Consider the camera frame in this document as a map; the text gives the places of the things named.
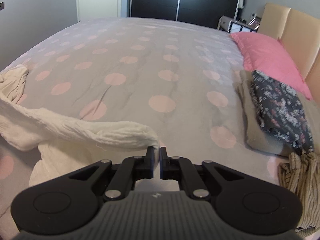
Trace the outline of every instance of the pink pillow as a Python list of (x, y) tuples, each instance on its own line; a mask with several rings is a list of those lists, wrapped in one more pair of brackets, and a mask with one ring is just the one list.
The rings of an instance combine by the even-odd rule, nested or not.
[(266, 75), (291, 86), (307, 99), (312, 99), (296, 64), (279, 41), (260, 33), (239, 32), (230, 36), (244, 56), (245, 70), (261, 70)]

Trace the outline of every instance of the polka dot bedsheet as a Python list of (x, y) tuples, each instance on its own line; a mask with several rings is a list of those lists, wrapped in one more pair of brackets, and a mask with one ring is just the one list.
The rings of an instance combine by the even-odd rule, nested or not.
[[(29, 69), (18, 104), (89, 122), (135, 121), (150, 126), (168, 154), (200, 164), (214, 160), (277, 183), (283, 159), (245, 144), (240, 81), (243, 57), (228, 34), (180, 22), (110, 18), (80, 22), (47, 38), (8, 68)], [(0, 235), (13, 197), (27, 187), (39, 160), (1, 138)], [(137, 190), (177, 190), (159, 169)]]

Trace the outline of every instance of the floral print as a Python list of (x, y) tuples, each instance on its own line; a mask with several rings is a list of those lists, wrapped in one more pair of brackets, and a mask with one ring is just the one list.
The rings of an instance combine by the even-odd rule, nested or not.
[(252, 77), (250, 92), (260, 128), (289, 143), (299, 155), (313, 152), (310, 127), (296, 91), (259, 70)]

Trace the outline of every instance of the black sliding wardrobe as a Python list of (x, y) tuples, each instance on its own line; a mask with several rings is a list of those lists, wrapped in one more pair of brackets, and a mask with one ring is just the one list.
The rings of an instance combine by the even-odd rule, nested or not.
[(177, 20), (217, 28), (222, 15), (234, 18), (239, 0), (131, 0), (131, 17)]

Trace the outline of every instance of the beige headboard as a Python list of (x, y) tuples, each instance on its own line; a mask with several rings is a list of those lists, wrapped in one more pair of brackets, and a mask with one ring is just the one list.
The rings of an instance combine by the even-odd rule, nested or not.
[(320, 19), (297, 10), (267, 3), (258, 33), (281, 39), (320, 104)]

